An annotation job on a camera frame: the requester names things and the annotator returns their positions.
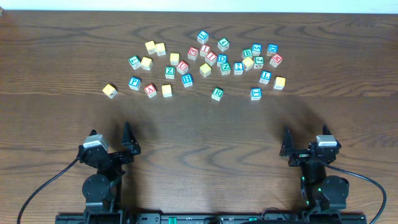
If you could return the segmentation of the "yellow block top left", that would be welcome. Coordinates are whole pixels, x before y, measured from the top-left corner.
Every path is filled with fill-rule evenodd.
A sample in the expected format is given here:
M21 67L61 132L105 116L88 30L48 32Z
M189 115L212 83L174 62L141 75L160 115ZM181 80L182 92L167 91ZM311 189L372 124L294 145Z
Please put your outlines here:
M153 40L146 42L145 47L146 47L149 55L152 55L152 54L156 53L156 51L157 51L155 42Z

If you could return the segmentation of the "green B block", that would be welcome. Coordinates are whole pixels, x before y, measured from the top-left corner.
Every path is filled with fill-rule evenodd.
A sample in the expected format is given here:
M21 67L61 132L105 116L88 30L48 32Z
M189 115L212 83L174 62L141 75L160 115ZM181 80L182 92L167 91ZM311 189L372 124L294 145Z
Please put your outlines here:
M243 49L242 51L242 59L246 59L246 58L252 58L253 54L252 54L252 50L251 49Z

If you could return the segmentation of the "red U block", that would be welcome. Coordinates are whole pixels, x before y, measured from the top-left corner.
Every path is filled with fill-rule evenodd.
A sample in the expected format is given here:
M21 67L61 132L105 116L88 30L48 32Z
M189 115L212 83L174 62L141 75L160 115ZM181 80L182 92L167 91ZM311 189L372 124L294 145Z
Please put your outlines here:
M183 60L181 60L177 66L176 69L178 71L178 73L180 73L181 75L184 75L188 72L189 70L189 64Z

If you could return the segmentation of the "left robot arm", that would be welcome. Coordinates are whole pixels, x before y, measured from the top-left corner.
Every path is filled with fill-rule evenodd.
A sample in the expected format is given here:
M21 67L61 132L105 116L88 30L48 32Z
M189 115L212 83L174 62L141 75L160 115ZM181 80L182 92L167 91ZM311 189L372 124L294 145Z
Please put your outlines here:
M102 134L92 130L78 147L79 162L96 169L83 183L82 194L86 198L84 223L129 223L128 212L121 208L121 187L125 171L122 166L132 163L141 153L128 122L124 125L121 145L124 150L108 152L109 143Z

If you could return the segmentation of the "yellow S block left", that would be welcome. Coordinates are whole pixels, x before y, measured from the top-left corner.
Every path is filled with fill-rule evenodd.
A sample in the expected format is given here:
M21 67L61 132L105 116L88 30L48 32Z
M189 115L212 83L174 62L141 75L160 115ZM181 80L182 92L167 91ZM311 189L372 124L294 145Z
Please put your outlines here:
M151 58L149 57L143 57L141 60L141 67L144 70L151 70L153 66L153 61Z

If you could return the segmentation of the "yellow C block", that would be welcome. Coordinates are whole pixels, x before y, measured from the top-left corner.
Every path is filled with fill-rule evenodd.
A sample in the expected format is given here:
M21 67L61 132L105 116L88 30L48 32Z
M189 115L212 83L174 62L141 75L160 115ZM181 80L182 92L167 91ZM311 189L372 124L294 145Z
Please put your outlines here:
M171 85L162 85L162 94L164 98L172 96L172 86Z

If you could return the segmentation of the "blue D block right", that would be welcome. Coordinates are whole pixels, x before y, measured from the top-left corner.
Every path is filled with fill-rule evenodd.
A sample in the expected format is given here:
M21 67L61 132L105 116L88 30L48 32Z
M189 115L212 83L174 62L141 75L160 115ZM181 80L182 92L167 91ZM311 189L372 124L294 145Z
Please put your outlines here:
M266 55L269 57L272 57L273 55L275 55L278 51L278 45L276 44L269 44L268 48L267 48L267 52Z

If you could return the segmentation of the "green N block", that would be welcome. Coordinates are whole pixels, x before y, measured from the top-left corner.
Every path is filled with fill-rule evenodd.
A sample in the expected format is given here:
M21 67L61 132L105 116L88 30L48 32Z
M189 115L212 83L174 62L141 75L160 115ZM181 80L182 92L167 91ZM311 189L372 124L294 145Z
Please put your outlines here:
M231 65L226 62L220 65L220 72L222 75L229 75L231 73Z

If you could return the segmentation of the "blue D block centre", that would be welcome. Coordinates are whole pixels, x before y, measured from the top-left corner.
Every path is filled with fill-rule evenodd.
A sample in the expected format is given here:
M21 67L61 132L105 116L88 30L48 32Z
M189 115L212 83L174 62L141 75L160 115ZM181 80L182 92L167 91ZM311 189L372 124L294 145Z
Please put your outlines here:
M222 64L228 62L228 56L225 54L219 54L217 57L217 66L220 67Z

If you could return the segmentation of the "blue H block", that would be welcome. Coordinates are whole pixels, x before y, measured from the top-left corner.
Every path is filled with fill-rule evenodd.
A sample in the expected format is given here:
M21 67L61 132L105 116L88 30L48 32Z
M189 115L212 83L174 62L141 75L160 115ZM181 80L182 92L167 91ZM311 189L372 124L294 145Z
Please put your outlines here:
M182 83L185 88L193 85L193 78L190 73L182 75Z

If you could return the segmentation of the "blue 2 block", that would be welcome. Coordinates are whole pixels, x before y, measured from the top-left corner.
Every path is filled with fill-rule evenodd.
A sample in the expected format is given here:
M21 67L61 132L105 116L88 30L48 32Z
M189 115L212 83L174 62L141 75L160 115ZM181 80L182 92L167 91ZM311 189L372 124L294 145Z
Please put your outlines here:
M234 63L234 74L235 75L242 75L244 71L243 63L242 62L235 62Z

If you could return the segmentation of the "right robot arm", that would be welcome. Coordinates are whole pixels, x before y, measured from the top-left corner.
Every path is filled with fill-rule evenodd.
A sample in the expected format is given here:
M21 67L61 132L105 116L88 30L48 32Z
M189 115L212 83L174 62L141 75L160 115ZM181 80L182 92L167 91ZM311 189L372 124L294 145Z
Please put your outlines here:
M341 144L327 126L306 149L296 149L290 131L286 128L279 156L288 157L290 167L302 172L300 187L307 203L297 215L302 222L341 223L340 212L346 208L349 182L336 175L327 175L325 167L336 160Z

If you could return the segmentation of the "yellow o block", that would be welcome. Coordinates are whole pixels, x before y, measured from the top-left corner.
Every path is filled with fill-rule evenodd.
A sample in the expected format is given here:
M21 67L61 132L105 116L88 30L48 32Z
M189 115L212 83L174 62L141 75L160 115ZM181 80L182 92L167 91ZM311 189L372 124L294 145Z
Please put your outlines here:
M180 55L178 53L170 54L170 64L171 65L178 65L179 61L180 61Z
M200 67L200 73L203 77L207 77L208 75L211 74L211 67L207 64L204 63L201 67Z

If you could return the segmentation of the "green 7 block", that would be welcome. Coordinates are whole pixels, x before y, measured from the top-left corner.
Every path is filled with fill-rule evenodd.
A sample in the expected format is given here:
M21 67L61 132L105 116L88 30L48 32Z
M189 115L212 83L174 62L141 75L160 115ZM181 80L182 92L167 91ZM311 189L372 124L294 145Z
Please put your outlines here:
M128 61L129 61L130 66L134 70L136 70L136 69L141 67L141 61L140 61L140 58L137 55L131 57Z

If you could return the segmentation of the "green R block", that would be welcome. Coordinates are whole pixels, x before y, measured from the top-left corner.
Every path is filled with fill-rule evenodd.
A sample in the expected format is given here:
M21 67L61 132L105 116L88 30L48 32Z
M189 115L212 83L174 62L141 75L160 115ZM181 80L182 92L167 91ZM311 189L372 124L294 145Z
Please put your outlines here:
M220 99L223 97L223 93L223 89L216 87L211 94L211 98L216 101L220 101Z

